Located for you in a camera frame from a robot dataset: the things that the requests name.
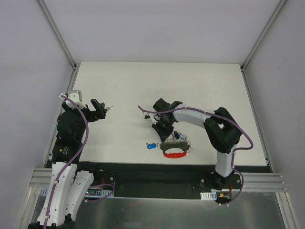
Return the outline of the key organiser with red handle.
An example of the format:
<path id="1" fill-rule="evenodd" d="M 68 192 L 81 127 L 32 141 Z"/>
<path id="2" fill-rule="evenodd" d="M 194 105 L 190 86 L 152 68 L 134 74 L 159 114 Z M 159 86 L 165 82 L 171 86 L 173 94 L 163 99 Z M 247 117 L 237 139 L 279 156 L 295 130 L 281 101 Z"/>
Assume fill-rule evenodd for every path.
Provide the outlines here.
<path id="1" fill-rule="evenodd" d="M 192 151 L 193 147 L 187 140 L 166 140 L 161 143 L 159 148 L 161 149 L 163 156 L 168 159 L 180 159 L 183 158 Z"/>

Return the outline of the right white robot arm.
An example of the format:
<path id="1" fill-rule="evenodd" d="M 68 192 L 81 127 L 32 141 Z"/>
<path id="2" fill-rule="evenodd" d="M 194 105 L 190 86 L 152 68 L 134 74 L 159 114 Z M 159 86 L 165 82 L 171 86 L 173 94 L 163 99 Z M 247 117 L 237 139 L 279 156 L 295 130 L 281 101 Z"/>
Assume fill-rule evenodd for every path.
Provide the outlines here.
<path id="1" fill-rule="evenodd" d="M 234 152 L 240 141 L 242 131 L 230 113 L 223 107 L 214 112 L 205 112 L 186 106 L 180 101 L 168 103 L 162 98 L 153 105 L 154 112 L 148 116 L 153 120 L 152 128 L 162 143 L 174 133 L 174 123 L 184 122 L 203 128 L 211 145 L 217 152 L 215 172 L 212 178 L 205 179 L 208 187 L 221 190 L 231 184 L 234 174 Z"/>

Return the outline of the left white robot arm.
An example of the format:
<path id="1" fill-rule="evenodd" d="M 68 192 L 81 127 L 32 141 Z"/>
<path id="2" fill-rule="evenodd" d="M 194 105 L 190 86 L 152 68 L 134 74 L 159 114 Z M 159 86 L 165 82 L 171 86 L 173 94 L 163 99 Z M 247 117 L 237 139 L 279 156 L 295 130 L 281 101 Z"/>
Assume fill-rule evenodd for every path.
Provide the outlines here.
<path id="1" fill-rule="evenodd" d="M 57 135 L 52 150 L 51 181 L 36 222 L 30 229 L 73 229 L 78 209 L 89 186 L 100 182 L 94 169 L 77 170 L 79 159 L 89 137 L 89 123 L 105 119 L 107 108 L 96 99 L 91 111 L 80 99 L 62 94 L 63 112 L 57 118 Z"/>

